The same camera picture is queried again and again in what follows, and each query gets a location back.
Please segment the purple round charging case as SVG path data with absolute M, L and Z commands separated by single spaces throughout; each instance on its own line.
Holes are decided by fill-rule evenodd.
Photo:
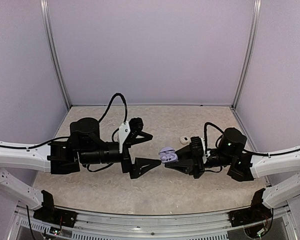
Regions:
M 164 147 L 158 153 L 163 164 L 174 163 L 178 161 L 176 150 L 172 147 Z

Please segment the cream earbud charging case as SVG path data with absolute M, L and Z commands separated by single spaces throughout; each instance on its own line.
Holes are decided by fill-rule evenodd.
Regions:
M 182 136 L 179 138 L 181 144 L 186 145 L 190 142 L 190 138 L 188 136 Z

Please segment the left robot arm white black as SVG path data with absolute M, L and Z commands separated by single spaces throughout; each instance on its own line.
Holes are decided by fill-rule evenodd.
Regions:
M 47 221 L 56 222 L 60 218 L 60 211 L 54 205 L 53 195 L 27 185 L 7 169 L 68 175 L 79 172 L 81 167 L 119 163 L 124 174 L 128 173 L 131 179 L 137 179 L 161 164 L 156 159 L 131 159 L 131 146 L 153 138 L 151 134 L 143 132 L 143 126 L 141 118 L 132 118 L 119 127 L 118 141 L 103 141 L 99 121 L 85 117 L 70 124 L 68 137 L 30 146 L 0 141 L 0 190 L 18 198 L 29 209 L 39 210 Z

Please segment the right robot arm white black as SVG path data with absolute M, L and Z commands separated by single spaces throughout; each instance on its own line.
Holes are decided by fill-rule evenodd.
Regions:
M 166 168 L 200 178 L 213 168 L 228 167 L 227 175 L 237 182 L 248 182 L 268 175 L 293 172 L 290 178 L 255 192 L 246 218 L 256 222 L 266 209 L 300 195 L 300 145 L 282 151 L 258 153 L 245 150 L 247 137 L 238 129 L 222 131 L 214 148 L 208 147 L 207 137 L 192 137 L 179 150 L 164 147 L 158 153 Z

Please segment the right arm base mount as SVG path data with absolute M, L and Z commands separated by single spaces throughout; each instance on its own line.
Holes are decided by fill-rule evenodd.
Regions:
M 232 210 L 228 213 L 232 227 L 248 225 L 272 218 L 272 209 L 263 205 L 263 193 L 265 190 L 265 188 L 262 188 L 254 193 L 249 207 Z

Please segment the front aluminium rail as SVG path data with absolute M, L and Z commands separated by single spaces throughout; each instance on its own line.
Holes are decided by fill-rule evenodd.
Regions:
M 247 225 L 232 226 L 228 210 L 192 214 L 133 215 L 74 209 L 73 227 L 61 227 L 27 215 L 19 203 L 6 240 L 247 240 L 249 228 L 266 226 L 262 240 L 298 240 L 298 231 L 287 205 L 274 216 Z

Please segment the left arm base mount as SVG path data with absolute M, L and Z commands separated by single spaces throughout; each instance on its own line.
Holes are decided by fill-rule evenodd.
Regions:
M 33 217 L 37 220 L 55 224 L 60 227 L 73 228 L 78 213 L 55 207 L 53 195 L 45 190 L 42 190 L 41 193 L 41 206 L 33 211 Z

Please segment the right aluminium frame post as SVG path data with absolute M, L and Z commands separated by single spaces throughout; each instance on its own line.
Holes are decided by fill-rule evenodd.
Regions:
M 255 45 L 255 40 L 257 36 L 257 31 L 258 31 L 258 24 L 259 24 L 259 19 L 260 19 L 260 13 L 261 13 L 261 5 L 262 1 L 261 0 L 255 0 L 254 1 L 254 6 L 253 6 L 253 11 L 252 11 L 252 19 L 251 19 L 251 25 L 250 25 L 250 30 L 249 30 L 249 35 L 248 35 L 248 42 L 246 46 L 246 51 L 244 55 L 244 60 L 243 60 L 243 65 L 242 69 L 239 75 L 239 81 L 238 85 L 236 88 L 236 92 L 234 95 L 234 99 L 232 102 L 232 109 L 235 112 L 238 108 L 243 90 L 244 90 L 244 85 L 247 79 L 250 63 L 251 63 L 251 58 L 253 55 L 253 50 L 254 50 L 254 45 Z

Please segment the aluminium frame post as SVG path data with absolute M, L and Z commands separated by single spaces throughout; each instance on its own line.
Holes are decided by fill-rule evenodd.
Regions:
M 54 72 L 56 75 L 57 83 L 61 91 L 61 96 L 64 105 L 66 109 L 69 111 L 72 107 L 72 104 L 63 78 L 60 61 L 58 58 L 57 48 L 54 41 L 52 22 L 51 22 L 50 11 L 49 11 L 49 2 L 47 0 L 40 0 L 40 9 L 41 9 L 43 25 L 45 29 L 45 35 L 47 38 L 47 44 L 48 44 Z
M 243 65 L 242 69 L 239 75 L 239 81 L 238 85 L 236 88 L 236 92 L 234 95 L 234 99 L 232 102 L 232 109 L 235 112 L 238 108 L 243 90 L 244 90 L 244 85 L 247 79 L 250 63 L 251 63 L 251 58 L 253 55 L 253 50 L 254 50 L 254 45 L 255 45 L 255 40 L 257 36 L 257 31 L 258 31 L 258 24 L 259 24 L 259 19 L 260 19 L 260 13 L 261 13 L 261 5 L 262 1 L 261 0 L 255 0 L 254 1 L 254 6 L 253 6 L 253 11 L 252 11 L 252 19 L 251 19 L 251 25 L 250 25 L 250 30 L 249 30 L 249 35 L 248 35 L 248 42 L 246 46 L 246 51 L 244 55 L 244 60 L 243 60 Z

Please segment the left aluminium frame post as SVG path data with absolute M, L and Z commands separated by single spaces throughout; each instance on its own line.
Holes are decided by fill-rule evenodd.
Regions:
M 56 75 L 57 83 L 61 91 L 61 96 L 64 105 L 66 109 L 69 111 L 72 107 L 72 104 L 63 78 L 60 61 L 58 58 L 57 48 L 54 41 L 52 22 L 51 22 L 50 11 L 49 11 L 49 2 L 47 0 L 40 0 L 40 9 L 41 9 L 43 25 L 45 29 L 45 35 L 47 38 L 47 44 L 48 44 L 54 72 Z

